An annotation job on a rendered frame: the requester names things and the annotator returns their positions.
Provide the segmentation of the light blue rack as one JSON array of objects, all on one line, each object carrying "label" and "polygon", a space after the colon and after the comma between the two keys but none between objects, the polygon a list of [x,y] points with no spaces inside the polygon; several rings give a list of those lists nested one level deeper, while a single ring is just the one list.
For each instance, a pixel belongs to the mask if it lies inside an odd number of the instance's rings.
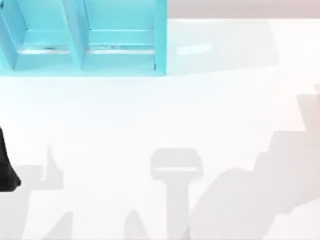
[{"label": "light blue rack", "polygon": [[0,76],[164,76],[168,0],[0,0]]}]

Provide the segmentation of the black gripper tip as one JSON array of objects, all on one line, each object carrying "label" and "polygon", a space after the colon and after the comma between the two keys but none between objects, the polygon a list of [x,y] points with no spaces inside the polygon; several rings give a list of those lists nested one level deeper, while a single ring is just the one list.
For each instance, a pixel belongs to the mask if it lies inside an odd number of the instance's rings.
[{"label": "black gripper tip", "polygon": [[13,192],[21,186],[21,183],[21,179],[10,163],[3,130],[0,127],[0,193]]}]

